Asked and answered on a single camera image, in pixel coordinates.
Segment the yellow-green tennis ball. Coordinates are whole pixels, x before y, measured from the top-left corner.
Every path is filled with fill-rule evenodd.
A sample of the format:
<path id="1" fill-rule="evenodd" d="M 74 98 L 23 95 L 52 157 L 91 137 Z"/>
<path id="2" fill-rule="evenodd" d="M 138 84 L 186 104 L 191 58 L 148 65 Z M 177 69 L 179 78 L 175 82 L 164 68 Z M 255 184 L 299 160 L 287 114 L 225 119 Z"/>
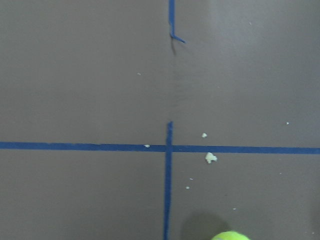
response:
<path id="1" fill-rule="evenodd" d="M 237 231 L 224 231 L 213 236 L 211 240 L 250 240 L 250 238 Z"/>

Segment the white crumb on paper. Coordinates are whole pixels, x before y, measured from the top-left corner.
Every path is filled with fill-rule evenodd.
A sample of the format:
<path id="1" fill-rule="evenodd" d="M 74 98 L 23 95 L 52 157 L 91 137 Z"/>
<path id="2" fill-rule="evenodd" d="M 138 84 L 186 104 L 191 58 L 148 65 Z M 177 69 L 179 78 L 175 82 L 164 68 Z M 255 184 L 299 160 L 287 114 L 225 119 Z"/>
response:
<path id="1" fill-rule="evenodd" d="M 212 164 L 213 162 L 217 162 L 217 161 L 218 161 L 218 157 L 215 156 L 213 153 L 208 152 L 208 153 L 205 155 L 205 161 L 206 161 L 208 164 Z"/>

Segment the blue tape line crosswise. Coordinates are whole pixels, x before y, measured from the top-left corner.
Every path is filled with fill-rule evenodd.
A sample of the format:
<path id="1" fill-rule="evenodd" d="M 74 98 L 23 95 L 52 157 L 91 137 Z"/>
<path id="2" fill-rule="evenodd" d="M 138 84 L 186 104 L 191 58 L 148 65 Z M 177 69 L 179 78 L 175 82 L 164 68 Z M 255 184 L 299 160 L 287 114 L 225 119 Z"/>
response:
<path id="1" fill-rule="evenodd" d="M 297 154 L 318 155 L 316 147 L 269 147 L 269 146 L 205 146 L 205 145 L 150 145 L 143 144 L 93 144 L 93 143 L 45 143 L 5 142 L 5 150 L 57 150 L 57 151 L 110 151 L 110 152 L 165 152 L 174 153 L 230 153 L 230 154 Z"/>

